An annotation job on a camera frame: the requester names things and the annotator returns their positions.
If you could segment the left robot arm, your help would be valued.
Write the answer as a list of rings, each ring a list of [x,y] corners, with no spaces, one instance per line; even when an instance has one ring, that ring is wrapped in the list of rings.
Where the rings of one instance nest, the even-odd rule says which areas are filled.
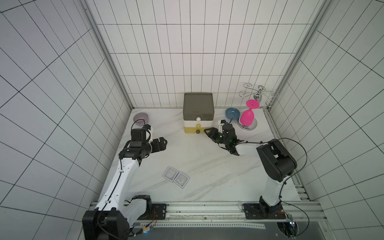
[[[83,231],[87,240],[126,240],[143,234],[165,218],[165,204],[152,204],[149,195],[136,195],[127,200],[126,191],[143,159],[166,149],[167,141],[153,139],[150,125],[131,130],[127,141],[118,154],[115,174],[94,210],[86,211]]]

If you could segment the three-tier drawer cabinet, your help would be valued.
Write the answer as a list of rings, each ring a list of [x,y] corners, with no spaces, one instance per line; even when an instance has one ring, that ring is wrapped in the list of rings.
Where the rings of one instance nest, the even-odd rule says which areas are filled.
[[[213,127],[215,116],[212,93],[185,93],[183,105],[184,131],[199,134]]]

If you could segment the white brooch box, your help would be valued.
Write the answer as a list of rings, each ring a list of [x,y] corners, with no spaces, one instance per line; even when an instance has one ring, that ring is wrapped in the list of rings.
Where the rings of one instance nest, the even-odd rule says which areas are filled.
[[[183,172],[179,172],[176,177],[174,178],[173,182],[179,186],[180,188],[184,189],[187,183],[189,182],[190,177],[187,176]]]
[[[173,167],[168,166],[163,174],[163,178],[166,180],[173,182],[175,178],[178,176],[179,171],[174,169]]]

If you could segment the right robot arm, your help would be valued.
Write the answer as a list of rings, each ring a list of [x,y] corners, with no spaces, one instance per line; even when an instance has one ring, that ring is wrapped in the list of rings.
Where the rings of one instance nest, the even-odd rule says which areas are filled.
[[[259,157],[268,175],[265,190],[256,204],[243,204],[246,219],[284,219],[281,194],[284,185],[292,177],[297,162],[277,140],[249,142],[239,140],[232,124],[223,122],[221,128],[208,128],[204,133],[222,149],[235,156]]]

